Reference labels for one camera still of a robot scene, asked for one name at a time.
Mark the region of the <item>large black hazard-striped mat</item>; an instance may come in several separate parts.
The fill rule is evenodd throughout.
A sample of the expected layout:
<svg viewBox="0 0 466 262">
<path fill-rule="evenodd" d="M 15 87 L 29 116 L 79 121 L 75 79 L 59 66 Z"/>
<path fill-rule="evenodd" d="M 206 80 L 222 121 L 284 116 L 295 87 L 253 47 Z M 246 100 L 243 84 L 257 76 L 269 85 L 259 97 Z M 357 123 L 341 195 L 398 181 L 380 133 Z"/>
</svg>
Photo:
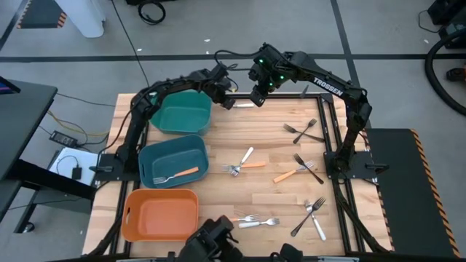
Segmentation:
<svg viewBox="0 0 466 262">
<path fill-rule="evenodd" d="M 389 166 L 378 175 L 394 251 L 460 258 L 454 234 L 415 130 L 369 129 L 373 160 Z"/>
</svg>

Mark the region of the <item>grey side table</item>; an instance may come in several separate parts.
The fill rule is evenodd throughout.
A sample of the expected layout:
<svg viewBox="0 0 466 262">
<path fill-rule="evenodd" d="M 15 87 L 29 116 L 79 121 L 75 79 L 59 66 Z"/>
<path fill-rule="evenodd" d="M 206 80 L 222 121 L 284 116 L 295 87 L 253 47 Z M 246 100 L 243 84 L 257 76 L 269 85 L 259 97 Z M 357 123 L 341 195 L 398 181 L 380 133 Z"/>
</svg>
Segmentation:
<svg viewBox="0 0 466 262">
<path fill-rule="evenodd" d="M 50 200 L 43 205 L 91 213 L 96 188 L 72 178 L 56 174 L 20 158 L 39 124 L 50 109 L 57 87 L 8 80 L 21 89 L 20 93 L 0 95 L 0 222 L 11 208 L 22 187 L 35 191 L 25 206 L 15 228 L 22 233 L 31 223 L 29 218 L 45 193 Z"/>
</svg>

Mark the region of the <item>black fork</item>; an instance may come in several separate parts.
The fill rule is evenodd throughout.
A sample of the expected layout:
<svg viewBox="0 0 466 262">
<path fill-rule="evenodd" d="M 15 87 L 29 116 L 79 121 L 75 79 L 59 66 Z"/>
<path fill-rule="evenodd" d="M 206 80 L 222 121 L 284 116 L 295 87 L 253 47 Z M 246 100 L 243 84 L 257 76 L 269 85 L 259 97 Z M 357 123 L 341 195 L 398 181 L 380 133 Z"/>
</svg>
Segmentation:
<svg viewBox="0 0 466 262">
<path fill-rule="evenodd" d="M 324 203 L 325 203 L 325 198 L 324 198 L 324 197 L 321 197 L 321 198 L 319 198 L 318 200 L 316 200 L 316 201 L 313 203 L 313 205 L 314 205 L 313 207 L 314 207 L 314 209 L 315 209 L 314 211 L 319 210 L 319 209 L 323 206 Z M 295 237 L 295 236 L 299 233 L 301 227 L 305 224 L 305 222 L 307 221 L 308 218 L 311 218 L 311 214 L 310 214 L 310 213 L 308 213 L 308 215 L 306 216 L 306 218 L 305 218 L 296 228 L 294 228 L 294 229 L 292 230 L 292 232 L 291 232 L 291 236 L 292 236 L 292 237 Z"/>
<path fill-rule="evenodd" d="M 283 128 L 284 128 L 286 131 L 291 132 L 291 133 L 298 133 L 298 134 L 300 133 L 298 130 L 294 129 L 293 127 L 291 127 L 291 126 L 289 126 L 289 125 L 287 125 L 287 124 L 284 124 L 284 125 L 283 125 Z M 325 141 L 323 138 L 319 138 L 319 137 L 316 137 L 316 136 L 314 136 L 314 135 L 308 135 L 308 134 L 306 134 L 306 133 L 305 133 L 304 136 L 307 136 L 308 138 L 311 138 L 311 139 L 316 140 L 316 141 L 321 142 L 321 143 L 323 143 L 323 142 Z"/>
<path fill-rule="evenodd" d="M 313 176 L 314 178 L 319 182 L 319 184 L 324 184 L 324 181 L 318 177 L 309 167 L 308 167 L 308 164 L 298 155 L 298 154 L 294 154 L 293 155 L 293 158 L 296 160 L 297 163 L 299 163 L 300 165 L 304 166 Z"/>
<path fill-rule="evenodd" d="M 311 119 L 311 120 L 309 121 L 309 123 L 307 124 L 306 129 L 305 129 L 303 132 L 300 132 L 300 133 L 299 133 L 299 135 L 293 140 L 293 143 L 294 143 L 294 144 L 298 143 L 299 140 L 301 139 L 301 137 L 302 137 L 303 135 L 305 135 L 306 131 L 307 131 L 310 127 L 312 127 L 314 124 L 316 124 L 316 123 L 317 123 L 317 120 L 316 120 L 316 119 Z"/>
</svg>

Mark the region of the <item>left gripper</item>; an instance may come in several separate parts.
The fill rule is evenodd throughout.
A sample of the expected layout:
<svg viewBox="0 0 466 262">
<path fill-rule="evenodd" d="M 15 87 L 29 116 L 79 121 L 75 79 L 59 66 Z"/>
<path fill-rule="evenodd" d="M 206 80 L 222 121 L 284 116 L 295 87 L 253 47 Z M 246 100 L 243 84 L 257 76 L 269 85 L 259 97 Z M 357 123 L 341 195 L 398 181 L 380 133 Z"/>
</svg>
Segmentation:
<svg viewBox="0 0 466 262">
<path fill-rule="evenodd" d="M 228 78 L 228 71 L 223 63 L 217 64 L 208 73 L 207 95 L 213 98 L 213 102 L 222 104 L 226 110 L 230 110 L 236 100 L 229 96 L 225 97 L 226 92 L 232 91 L 232 82 Z"/>
</svg>

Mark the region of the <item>black table frame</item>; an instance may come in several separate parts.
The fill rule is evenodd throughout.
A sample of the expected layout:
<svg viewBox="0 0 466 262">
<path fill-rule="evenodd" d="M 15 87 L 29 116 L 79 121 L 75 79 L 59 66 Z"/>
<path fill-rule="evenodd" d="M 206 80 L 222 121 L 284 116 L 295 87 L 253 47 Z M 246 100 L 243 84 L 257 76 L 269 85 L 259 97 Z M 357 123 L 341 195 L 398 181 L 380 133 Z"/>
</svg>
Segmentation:
<svg viewBox="0 0 466 262">
<path fill-rule="evenodd" d="M 323 159 L 324 152 L 334 149 L 337 136 L 346 130 L 344 104 L 340 100 L 328 103 L 322 95 L 311 94 L 303 99 L 297 94 L 277 94 L 260 108 L 225 110 L 215 105 L 211 115 L 211 127 L 204 136 L 208 173 L 188 185 L 198 196 L 200 222 L 221 215 L 238 218 L 259 214 L 261 220 L 278 218 L 280 223 L 276 226 L 233 231 L 239 249 L 246 256 L 267 256 L 284 243 L 307 255 L 341 255 L 345 250 L 357 249 L 359 238 L 352 224 L 347 223 L 347 233 L 341 233 L 333 184 L 326 177 Z M 306 134 L 325 141 L 321 143 L 303 135 L 294 144 L 299 134 L 286 131 L 283 125 L 303 132 L 311 119 L 317 123 Z M 266 162 L 264 167 L 241 167 L 236 177 L 222 170 L 224 165 L 238 165 L 250 147 L 254 151 L 245 164 Z M 277 176 L 300 166 L 294 154 L 305 162 L 313 161 L 310 169 L 324 184 L 319 184 L 307 169 L 274 183 Z M 304 201 L 308 199 L 313 204 L 321 197 L 325 203 L 313 213 L 326 241 L 320 239 L 311 218 L 292 237 L 292 230 L 308 215 Z"/>
</svg>

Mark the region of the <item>black equipment box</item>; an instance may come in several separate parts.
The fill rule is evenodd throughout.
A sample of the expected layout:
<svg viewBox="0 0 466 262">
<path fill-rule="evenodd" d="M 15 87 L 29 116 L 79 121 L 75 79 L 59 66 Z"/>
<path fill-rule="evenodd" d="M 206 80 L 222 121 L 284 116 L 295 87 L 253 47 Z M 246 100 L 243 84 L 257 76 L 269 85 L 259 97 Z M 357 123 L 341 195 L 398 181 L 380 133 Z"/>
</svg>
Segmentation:
<svg viewBox="0 0 466 262">
<path fill-rule="evenodd" d="M 463 7 L 466 0 L 434 0 L 427 9 L 434 25 L 448 23 Z"/>
</svg>

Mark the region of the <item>orange plastic bin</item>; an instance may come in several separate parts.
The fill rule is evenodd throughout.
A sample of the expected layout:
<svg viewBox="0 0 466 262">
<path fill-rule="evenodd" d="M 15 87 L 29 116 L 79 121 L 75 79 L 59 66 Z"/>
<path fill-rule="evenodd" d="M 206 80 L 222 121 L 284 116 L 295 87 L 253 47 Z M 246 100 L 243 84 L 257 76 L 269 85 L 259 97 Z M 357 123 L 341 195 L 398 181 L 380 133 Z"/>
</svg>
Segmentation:
<svg viewBox="0 0 466 262">
<path fill-rule="evenodd" d="M 125 201 L 122 236 L 128 242 L 182 242 L 197 229 L 199 200 L 190 189 L 138 189 Z"/>
</svg>

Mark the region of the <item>orange and black tool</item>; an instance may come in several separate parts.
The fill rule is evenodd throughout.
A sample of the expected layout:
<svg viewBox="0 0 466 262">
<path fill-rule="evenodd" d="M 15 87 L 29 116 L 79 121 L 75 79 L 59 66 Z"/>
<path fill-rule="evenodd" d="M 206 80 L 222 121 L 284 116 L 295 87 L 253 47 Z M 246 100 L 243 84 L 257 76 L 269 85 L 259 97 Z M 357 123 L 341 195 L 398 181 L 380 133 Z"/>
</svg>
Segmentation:
<svg viewBox="0 0 466 262">
<path fill-rule="evenodd" d="M 466 65 L 448 70 L 446 79 L 450 82 L 466 82 Z"/>
</svg>

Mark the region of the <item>dark blue plastic bin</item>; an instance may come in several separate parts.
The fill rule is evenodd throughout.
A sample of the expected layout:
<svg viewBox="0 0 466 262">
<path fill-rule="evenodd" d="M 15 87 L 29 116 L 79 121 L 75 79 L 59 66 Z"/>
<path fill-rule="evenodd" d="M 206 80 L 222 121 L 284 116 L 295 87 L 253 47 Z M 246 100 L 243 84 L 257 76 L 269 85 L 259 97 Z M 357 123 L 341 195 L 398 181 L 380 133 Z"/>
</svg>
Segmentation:
<svg viewBox="0 0 466 262">
<path fill-rule="evenodd" d="M 202 180 L 209 168 L 205 142 L 198 135 L 186 135 L 146 146 L 139 153 L 138 163 L 141 183 L 146 188 L 172 188 Z M 165 183 L 153 183 L 154 178 L 170 177 L 193 167 L 199 170 Z"/>
</svg>

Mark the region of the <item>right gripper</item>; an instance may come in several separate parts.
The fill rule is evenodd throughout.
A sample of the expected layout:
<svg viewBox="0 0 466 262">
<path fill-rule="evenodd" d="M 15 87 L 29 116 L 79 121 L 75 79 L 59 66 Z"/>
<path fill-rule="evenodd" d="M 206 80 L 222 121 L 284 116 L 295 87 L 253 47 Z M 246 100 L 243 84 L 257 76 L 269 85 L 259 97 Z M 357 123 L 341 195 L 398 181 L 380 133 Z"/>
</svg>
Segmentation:
<svg viewBox="0 0 466 262">
<path fill-rule="evenodd" d="M 285 81 L 286 77 L 275 68 L 273 58 L 255 57 L 253 65 L 250 68 L 250 79 L 256 82 L 249 98 L 258 107 L 262 107 L 266 100 L 266 95 L 279 88 Z"/>
</svg>

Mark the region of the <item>light green plastic bin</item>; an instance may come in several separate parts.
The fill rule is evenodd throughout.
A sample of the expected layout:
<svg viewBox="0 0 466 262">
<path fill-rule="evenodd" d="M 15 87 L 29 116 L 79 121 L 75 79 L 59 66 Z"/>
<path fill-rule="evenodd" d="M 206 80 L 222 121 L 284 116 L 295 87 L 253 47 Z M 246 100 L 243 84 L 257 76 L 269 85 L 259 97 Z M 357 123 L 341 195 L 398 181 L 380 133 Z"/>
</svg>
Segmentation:
<svg viewBox="0 0 466 262">
<path fill-rule="evenodd" d="M 150 122 L 164 134 L 205 135 L 210 129 L 212 100 L 187 90 L 168 95 Z"/>
</svg>

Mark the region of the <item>small black hazard-striped mat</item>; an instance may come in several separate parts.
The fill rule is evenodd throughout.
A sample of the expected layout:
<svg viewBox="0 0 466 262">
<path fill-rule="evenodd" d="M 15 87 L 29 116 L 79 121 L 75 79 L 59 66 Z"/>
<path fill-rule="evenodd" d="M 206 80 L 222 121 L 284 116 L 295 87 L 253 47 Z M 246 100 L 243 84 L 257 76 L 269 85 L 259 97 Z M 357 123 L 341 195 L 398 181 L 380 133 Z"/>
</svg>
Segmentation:
<svg viewBox="0 0 466 262">
<path fill-rule="evenodd" d="M 67 14 L 55 0 L 28 0 L 17 29 L 62 28 Z"/>
</svg>

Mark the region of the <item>black monitor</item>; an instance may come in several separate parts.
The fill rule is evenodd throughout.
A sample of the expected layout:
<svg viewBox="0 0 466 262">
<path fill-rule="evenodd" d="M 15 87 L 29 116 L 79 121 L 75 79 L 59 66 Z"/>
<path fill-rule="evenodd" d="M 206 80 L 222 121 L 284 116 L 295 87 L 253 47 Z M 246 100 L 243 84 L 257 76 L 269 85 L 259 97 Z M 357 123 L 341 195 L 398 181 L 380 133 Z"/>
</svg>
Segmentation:
<svg viewBox="0 0 466 262">
<path fill-rule="evenodd" d="M 17 94 L 21 89 L 12 82 L 0 76 L 0 95 Z"/>
</svg>

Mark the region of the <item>black power adapter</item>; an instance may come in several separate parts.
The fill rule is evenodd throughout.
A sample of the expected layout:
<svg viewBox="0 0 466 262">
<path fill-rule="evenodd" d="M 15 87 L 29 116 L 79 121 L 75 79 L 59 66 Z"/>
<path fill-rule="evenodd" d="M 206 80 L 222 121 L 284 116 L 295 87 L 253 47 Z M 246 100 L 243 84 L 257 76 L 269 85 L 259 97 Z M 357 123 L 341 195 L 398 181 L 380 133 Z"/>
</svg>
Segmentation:
<svg viewBox="0 0 466 262">
<path fill-rule="evenodd" d="M 50 140 L 69 148 L 76 148 L 78 146 L 78 140 L 76 138 L 72 138 L 58 131 L 51 133 Z"/>
</svg>

